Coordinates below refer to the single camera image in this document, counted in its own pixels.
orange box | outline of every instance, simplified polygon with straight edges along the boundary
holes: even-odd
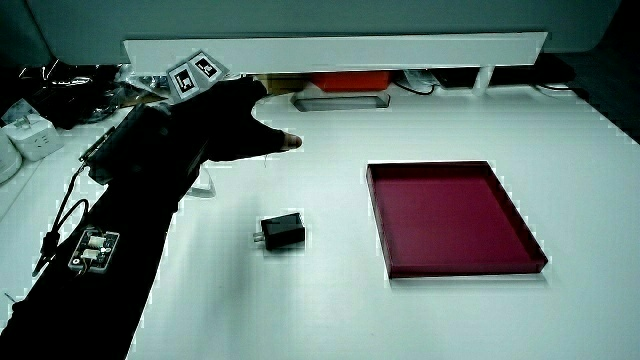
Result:
[[[312,73],[310,80],[326,92],[382,91],[389,86],[391,71]]]

gloved hand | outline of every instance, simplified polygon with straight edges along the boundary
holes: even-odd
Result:
[[[172,106],[171,113],[179,121],[197,122],[197,129],[209,134],[207,160],[232,161],[300,147],[300,137],[272,129],[251,114],[255,103],[266,95],[264,85],[251,77],[221,81]]]

power cord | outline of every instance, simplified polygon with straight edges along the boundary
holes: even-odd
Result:
[[[414,93],[414,94],[418,94],[418,95],[431,95],[431,94],[433,94],[433,91],[434,91],[434,90],[435,90],[435,88],[436,88],[436,86],[435,86],[435,85],[431,85],[431,90],[430,90],[428,93],[423,93],[423,92],[420,92],[420,91],[417,91],[417,90],[413,90],[413,89],[411,89],[411,88],[408,88],[408,87],[406,87],[406,86],[400,85],[400,84],[398,84],[398,82],[397,82],[397,81],[394,81],[393,83],[394,83],[397,87],[399,87],[399,88],[401,88],[401,89],[405,89],[405,90],[407,90],[407,91],[409,91],[409,92],[412,92],[412,93]]]
[[[67,220],[69,216],[80,206],[84,205],[84,212],[82,217],[84,218],[87,215],[89,209],[89,201],[87,199],[82,199],[77,201],[69,211],[67,211],[64,216],[62,216],[62,212],[67,205],[67,201],[69,200],[69,196],[71,195],[71,191],[73,191],[73,186],[76,182],[76,178],[80,173],[85,169],[86,164],[82,163],[78,171],[73,174],[71,177],[71,183],[69,184],[69,188],[67,189],[67,193],[64,196],[64,200],[62,200],[62,204],[60,205],[60,209],[58,210],[58,215],[56,216],[55,221],[53,222],[53,226],[51,227],[51,231],[49,231],[42,241],[42,248],[40,249],[40,259],[36,264],[36,268],[33,270],[31,276],[36,277],[40,270],[49,263],[56,255],[56,250],[58,248],[58,241],[60,240],[60,228],[62,224]]]

red object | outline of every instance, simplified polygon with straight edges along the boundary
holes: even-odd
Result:
[[[382,91],[389,87],[390,71],[312,73],[310,80],[325,92]]]
[[[389,278],[539,273],[547,257],[486,162],[369,164]]]

small black box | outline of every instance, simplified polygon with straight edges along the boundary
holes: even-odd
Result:
[[[260,221],[267,250],[304,241],[304,226],[300,213]]]

